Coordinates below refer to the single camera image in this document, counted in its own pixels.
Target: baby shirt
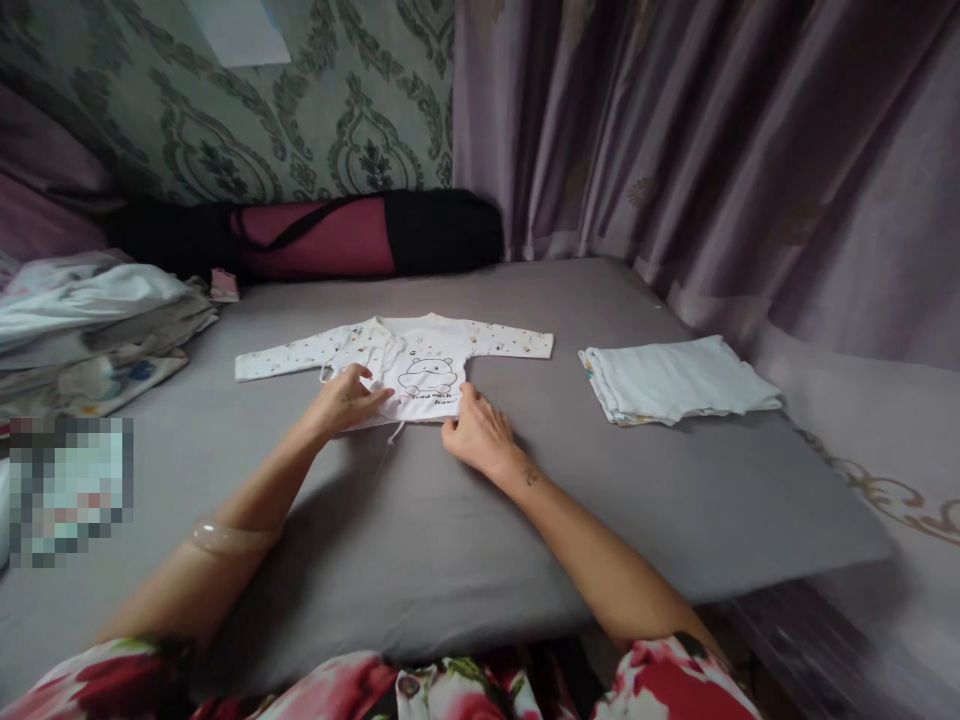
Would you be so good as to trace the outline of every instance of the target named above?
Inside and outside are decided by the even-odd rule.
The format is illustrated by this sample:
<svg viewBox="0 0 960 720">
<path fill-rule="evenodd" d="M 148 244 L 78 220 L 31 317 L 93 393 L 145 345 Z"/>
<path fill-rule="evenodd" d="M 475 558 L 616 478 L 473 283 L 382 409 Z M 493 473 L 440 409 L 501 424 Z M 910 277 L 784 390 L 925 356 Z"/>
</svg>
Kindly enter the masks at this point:
<svg viewBox="0 0 960 720">
<path fill-rule="evenodd" d="M 673 425 L 692 415 L 775 410 L 780 390 L 719 335 L 682 343 L 578 353 L 607 420 Z"/>
<path fill-rule="evenodd" d="M 395 393 L 380 416 L 361 427 L 389 422 L 430 422 L 458 417 L 464 365 L 477 355 L 549 359 L 553 335 L 519 328 L 452 320 L 435 313 L 418 318 L 382 318 L 296 340 L 281 347 L 240 355 L 239 382 L 350 363 L 370 369 L 371 387 Z"/>
</svg>

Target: person's left hand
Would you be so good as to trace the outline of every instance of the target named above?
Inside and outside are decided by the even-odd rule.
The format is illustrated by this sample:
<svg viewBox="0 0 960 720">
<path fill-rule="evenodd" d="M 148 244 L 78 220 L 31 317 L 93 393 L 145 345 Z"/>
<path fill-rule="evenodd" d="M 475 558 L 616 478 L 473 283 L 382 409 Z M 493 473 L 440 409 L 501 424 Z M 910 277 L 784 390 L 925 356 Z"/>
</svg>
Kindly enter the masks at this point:
<svg viewBox="0 0 960 720">
<path fill-rule="evenodd" d="M 331 438 L 375 415 L 393 395 L 393 389 L 382 388 L 371 393 L 360 383 L 362 377 L 373 376 L 363 365 L 349 365 L 323 386 L 317 399 L 303 414 L 300 424 L 316 437 Z"/>
</svg>

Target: wall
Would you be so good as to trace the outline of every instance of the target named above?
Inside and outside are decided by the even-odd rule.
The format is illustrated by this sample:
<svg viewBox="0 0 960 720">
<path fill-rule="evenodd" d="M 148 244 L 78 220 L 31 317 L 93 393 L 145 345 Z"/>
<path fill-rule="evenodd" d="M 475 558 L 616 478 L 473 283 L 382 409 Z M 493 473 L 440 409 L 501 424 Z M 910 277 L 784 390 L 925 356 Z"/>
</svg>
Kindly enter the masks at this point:
<svg viewBox="0 0 960 720">
<path fill-rule="evenodd" d="M 292 62 L 225 69 L 181 0 L 3 0 L 0 81 L 128 192 L 275 203 L 451 175 L 453 0 L 267 0 Z"/>
</svg>

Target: folded white towel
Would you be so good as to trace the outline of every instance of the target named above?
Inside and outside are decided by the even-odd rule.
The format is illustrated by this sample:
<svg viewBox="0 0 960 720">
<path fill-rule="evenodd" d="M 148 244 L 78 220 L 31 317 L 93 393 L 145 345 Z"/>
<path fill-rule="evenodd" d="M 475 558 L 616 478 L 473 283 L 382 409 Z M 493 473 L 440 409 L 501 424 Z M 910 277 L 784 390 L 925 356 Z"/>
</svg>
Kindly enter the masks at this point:
<svg viewBox="0 0 960 720">
<path fill-rule="evenodd" d="M 621 427 L 781 407 L 780 391 L 719 335 L 578 355 L 607 420 Z"/>
</svg>

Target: red floral fabric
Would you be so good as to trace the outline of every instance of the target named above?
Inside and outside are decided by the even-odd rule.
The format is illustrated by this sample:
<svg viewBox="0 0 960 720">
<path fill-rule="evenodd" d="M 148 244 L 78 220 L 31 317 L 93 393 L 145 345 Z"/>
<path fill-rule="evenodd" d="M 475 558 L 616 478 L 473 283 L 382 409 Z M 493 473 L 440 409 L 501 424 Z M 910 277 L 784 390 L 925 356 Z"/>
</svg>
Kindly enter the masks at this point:
<svg viewBox="0 0 960 720">
<path fill-rule="evenodd" d="M 279 696 L 208 699 L 184 694 L 184 646 L 116 640 L 71 658 L 0 711 L 0 720 L 581 720 L 559 666 L 552 691 L 533 687 L 515 652 L 489 664 L 444 658 L 397 669 L 375 653 L 325 662 Z M 760 715 L 720 661 L 687 635 L 637 642 L 589 720 L 751 720 Z"/>
</svg>

